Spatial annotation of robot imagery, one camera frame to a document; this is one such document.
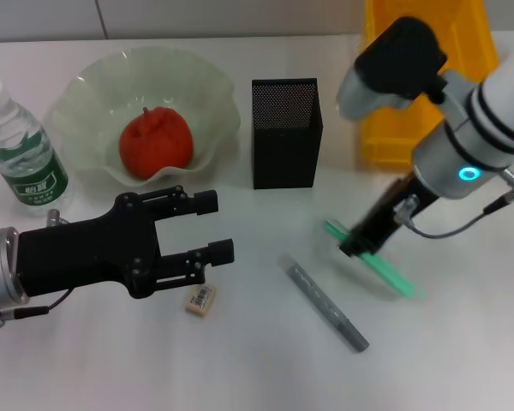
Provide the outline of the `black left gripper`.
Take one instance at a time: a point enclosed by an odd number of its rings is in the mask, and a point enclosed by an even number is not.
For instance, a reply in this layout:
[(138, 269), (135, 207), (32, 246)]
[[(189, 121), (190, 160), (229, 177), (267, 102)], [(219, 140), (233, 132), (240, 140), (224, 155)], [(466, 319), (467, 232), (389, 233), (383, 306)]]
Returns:
[(154, 290), (203, 284), (207, 265), (234, 262), (234, 242), (215, 241), (155, 261), (158, 237), (154, 222), (214, 212), (218, 212), (215, 190), (190, 196), (183, 186), (175, 186), (121, 194), (100, 217), (21, 233), (16, 274), (31, 297), (116, 282), (135, 299), (142, 299)]

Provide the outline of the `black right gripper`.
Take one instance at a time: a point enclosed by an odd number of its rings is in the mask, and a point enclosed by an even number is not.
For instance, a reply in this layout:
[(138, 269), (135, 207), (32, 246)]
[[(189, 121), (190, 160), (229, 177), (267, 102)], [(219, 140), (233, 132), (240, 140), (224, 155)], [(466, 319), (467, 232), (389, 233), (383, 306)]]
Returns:
[(411, 194), (420, 201), (413, 216), (437, 200), (437, 195), (425, 188), (414, 173), (398, 178), (354, 227), (354, 234), (349, 232), (338, 248), (349, 257), (376, 254), (400, 227), (395, 221), (394, 207)]

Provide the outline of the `mint green pen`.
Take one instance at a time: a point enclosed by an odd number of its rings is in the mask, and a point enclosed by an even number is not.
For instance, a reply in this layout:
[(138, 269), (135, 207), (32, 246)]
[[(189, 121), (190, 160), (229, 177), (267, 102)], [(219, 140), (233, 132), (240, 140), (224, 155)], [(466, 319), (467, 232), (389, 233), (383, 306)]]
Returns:
[[(336, 220), (326, 220), (325, 229), (338, 241), (339, 246), (342, 246), (350, 238), (350, 232)], [(402, 297), (412, 300), (418, 296), (417, 287), (380, 255), (361, 253), (357, 254), (356, 257)]]

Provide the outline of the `grey marker pen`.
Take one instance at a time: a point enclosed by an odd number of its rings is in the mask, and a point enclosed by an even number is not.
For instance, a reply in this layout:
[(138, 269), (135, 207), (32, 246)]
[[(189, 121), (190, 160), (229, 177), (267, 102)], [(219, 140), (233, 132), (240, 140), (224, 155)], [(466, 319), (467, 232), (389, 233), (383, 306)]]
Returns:
[(369, 347), (368, 340), (294, 259), (283, 254), (279, 257), (278, 264), (329, 325), (357, 353), (362, 353)]

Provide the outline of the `beige eraser with barcode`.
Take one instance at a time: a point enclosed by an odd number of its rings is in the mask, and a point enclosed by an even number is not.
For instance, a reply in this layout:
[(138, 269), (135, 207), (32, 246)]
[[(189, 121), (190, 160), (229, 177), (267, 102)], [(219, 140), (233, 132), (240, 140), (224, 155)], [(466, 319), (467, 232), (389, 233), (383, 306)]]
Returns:
[(217, 290), (213, 285), (208, 283), (199, 284), (189, 296), (185, 305), (185, 311), (204, 318), (208, 314), (216, 294)]

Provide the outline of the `clear bottle with green label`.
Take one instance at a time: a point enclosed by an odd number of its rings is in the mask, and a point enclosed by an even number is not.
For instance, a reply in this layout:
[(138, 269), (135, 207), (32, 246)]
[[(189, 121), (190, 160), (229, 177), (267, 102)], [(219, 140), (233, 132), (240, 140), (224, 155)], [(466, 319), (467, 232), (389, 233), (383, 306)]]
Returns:
[(0, 175), (29, 212), (43, 216), (71, 200), (71, 184), (42, 123), (0, 81)]

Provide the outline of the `black mesh pen holder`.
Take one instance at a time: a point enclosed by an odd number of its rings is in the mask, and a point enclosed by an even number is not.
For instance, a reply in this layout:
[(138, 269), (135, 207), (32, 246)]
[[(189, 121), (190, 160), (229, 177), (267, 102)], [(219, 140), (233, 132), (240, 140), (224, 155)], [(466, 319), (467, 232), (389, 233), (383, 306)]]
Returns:
[(323, 122), (315, 78), (252, 81), (254, 189), (311, 188)]

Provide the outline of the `wavy green glass fruit plate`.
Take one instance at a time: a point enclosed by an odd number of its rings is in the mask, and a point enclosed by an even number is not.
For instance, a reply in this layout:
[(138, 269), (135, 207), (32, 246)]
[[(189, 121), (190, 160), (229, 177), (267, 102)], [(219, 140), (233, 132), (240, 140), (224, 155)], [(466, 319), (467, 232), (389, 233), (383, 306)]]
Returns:
[[(192, 51), (143, 46), (103, 57), (67, 85), (51, 111), (50, 125), (78, 172), (103, 172), (127, 187), (167, 176), (201, 172), (241, 124), (230, 77)], [(173, 109), (188, 124), (194, 155), (188, 165), (168, 166), (139, 178), (123, 165), (121, 133), (144, 109)]]

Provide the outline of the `yellow plastic bin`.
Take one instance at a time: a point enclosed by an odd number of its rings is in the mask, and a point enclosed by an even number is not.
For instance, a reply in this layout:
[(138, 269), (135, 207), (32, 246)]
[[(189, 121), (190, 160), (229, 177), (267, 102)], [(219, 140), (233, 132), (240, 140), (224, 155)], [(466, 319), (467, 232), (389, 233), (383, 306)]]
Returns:
[[(479, 82), (498, 66), (483, 0), (365, 0), (361, 48), (401, 16), (416, 17), (432, 28), (447, 55), (443, 72), (455, 70)], [(439, 110), (424, 96), (406, 110), (375, 111), (359, 126), (360, 166), (408, 171), (411, 151), (441, 119)]]

